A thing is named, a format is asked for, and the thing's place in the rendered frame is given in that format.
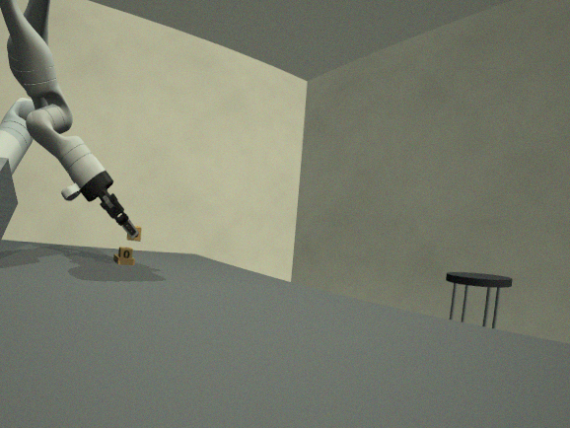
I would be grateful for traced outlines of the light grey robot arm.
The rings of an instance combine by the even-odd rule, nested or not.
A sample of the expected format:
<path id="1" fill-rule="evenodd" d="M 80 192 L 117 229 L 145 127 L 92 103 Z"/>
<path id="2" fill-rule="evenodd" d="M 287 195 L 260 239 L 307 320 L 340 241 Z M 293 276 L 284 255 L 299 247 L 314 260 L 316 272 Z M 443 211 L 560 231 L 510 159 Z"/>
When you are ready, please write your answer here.
<path id="1" fill-rule="evenodd" d="M 61 191 L 65 200 L 72 201 L 105 168 L 80 137 L 60 135 L 71 128 L 73 115 L 58 85 L 48 48 L 49 7 L 50 0 L 29 0 L 22 14 L 17 0 L 0 0 L 10 34 L 10 69 L 32 98 L 17 99 L 5 114 L 0 124 L 0 157 L 9 159 L 13 175 L 35 140 L 58 159 L 74 182 Z"/>

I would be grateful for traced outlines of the tan cube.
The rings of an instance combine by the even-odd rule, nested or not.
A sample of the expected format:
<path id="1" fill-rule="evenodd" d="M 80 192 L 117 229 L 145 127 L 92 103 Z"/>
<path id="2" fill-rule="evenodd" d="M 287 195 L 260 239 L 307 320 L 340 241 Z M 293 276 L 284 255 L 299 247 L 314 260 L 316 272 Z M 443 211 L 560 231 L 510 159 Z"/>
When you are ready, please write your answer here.
<path id="1" fill-rule="evenodd" d="M 135 237 L 135 238 L 130 238 L 130 236 L 127 234 L 127 240 L 129 241 L 141 241 L 141 227 L 139 226 L 134 226 L 137 231 L 139 232 L 139 234 Z"/>
<path id="2" fill-rule="evenodd" d="M 118 257 L 132 258 L 133 249 L 126 247 L 119 247 Z"/>

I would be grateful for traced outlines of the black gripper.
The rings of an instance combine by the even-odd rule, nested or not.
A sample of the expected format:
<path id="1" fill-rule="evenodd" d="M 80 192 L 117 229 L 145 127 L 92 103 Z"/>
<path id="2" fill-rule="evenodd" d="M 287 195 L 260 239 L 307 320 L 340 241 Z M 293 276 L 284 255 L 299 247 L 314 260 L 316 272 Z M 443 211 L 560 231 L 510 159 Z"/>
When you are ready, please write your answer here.
<path id="1" fill-rule="evenodd" d="M 139 234 L 139 232 L 128 220 L 128 216 L 123 213 L 124 209 L 117 201 L 116 196 L 114 194 L 107 195 L 107 189 L 111 187 L 112 184 L 113 179 L 110 177 L 107 171 L 103 171 L 90 179 L 80 189 L 80 191 L 88 201 L 93 201 L 98 197 L 102 201 L 100 205 L 103 207 L 103 209 L 107 213 L 109 212 L 110 214 L 108 213 L 108 215 L 110 217 L 112 216 L 118 225 L 122 225 L 121 227 L 126 231 L 130 238 L 133 239 Z M 121 215 L 117 218 L 117 215 L 120 213 Z"/>

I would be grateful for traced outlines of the tan rectangular tray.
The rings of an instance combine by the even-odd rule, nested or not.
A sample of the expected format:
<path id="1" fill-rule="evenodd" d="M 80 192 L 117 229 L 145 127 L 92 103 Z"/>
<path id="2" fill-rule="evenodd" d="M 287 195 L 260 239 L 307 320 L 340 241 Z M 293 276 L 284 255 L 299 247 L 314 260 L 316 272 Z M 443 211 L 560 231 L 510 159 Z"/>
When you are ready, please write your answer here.
<path id="1" fill-rule="evenodd" d="M 135 258 L 123 258 L 123 257 L 118 257 L 118 254 L 115 254 L 113 256 L 113 260 L 117 263 L 117 264 L 121 264 L 121 265 L 135 265 Z"/>

